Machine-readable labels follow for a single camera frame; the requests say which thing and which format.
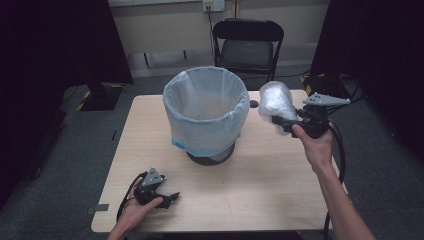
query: wall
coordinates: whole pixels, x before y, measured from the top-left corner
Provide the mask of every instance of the wall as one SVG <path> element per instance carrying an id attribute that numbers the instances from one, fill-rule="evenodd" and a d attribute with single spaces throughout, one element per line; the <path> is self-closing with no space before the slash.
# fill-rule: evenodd
<path id="1" fill-rule="evenodd" d="M 212 25 L 235 15 L 273 20 L 285 30 L 279 65 L 311 63 L 328 3 L 329 0 L 226 1 L 226 10 L 211 13 L 211 20 Z M 176 56 L 182 59 L 183 50 L 189 59 L 194 56 L 198 65 L 213 64 L 209 18 L 201 10 L 201 1 L 111 9 L 132 70 L 140 64 L 145 67 L 143 53 L 147 53 L 151 68 L 161 68 L 170 67 L 169 59 L 177 52 Z"/>

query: crumpled plastic bag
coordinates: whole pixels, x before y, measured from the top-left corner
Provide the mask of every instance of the crumpled plastic bag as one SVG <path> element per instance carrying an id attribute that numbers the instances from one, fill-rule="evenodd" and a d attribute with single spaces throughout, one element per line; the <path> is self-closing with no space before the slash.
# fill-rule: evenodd
<path id="1" fill-rule="evenodd" d="M 266 122 L 272 123 L 272 116 L 279 116 L 288 120 L 298 120 L 296 108 L 290 90 L 282 82 L 270 81 L 259 90 L 259 115 Z M 276 126 L 277 133 L 287 135 L 283 127 Z"/>
<path id="2" fill-rule="evenodd" d="M 243 81 L 217 67 L 181 72 L 165 86 L 163 102 L 172 144 L 196 157 L 229 148 L 240 136 L 250 107 Z"/>

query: electrical outlet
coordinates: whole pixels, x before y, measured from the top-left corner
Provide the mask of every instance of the electrical outlet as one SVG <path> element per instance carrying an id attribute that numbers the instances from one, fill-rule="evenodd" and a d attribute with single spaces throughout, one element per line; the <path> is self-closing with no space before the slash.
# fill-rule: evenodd
<path id="1" fill-rule="evenodd" d="M 225 10 L 225 0 L 202 0 L 203 12 L 223 12 Z"/>

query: chair seat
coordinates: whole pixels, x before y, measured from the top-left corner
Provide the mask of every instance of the chair seat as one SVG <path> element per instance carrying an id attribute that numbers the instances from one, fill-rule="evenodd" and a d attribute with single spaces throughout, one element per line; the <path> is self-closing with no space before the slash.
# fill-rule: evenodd
<path id="1" fill-rule="evenodd" d="M 225 40 L 219 65 L 269 70 L 273 67 L 273 48 L 271 42 Z"/>

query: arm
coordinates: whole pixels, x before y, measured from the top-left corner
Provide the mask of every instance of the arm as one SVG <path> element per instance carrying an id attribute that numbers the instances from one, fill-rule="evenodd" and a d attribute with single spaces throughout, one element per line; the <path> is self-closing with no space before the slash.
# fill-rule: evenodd
<path id="1" fill-rule="evenodd" d="M 293 126 L 293 131 L 302 141 L 306 158 L 317 174 L 337 239 L 375 239 L 350 202 L 333 168 L 332 133 L 327 130 L 320 138 L 312 139 L 298 125 Z"/>
<path id="2" fill-rule="evenodd" d="M 134 184 L 134 186 L 137 186 L 137 183 L 140 182 L 140 180 L 141 179 L 139 179 Z M 150 210 L 157 207 L 163 201 L 162 198 L 158 197 L 150 201 L 148 204 L 142 206 L 138 204 L 137 200 L 134 198 L 134 187 L 131 189 L 128 197 L 130 200 L 125 205 L 121 217 L 119 218 L 115 227 L 110 232 L 108 240 L 124 239 L 127 233 L 129 233 L 132 229 L 137 227 L 138 224 L 140 224 L 144 216 Z"/>

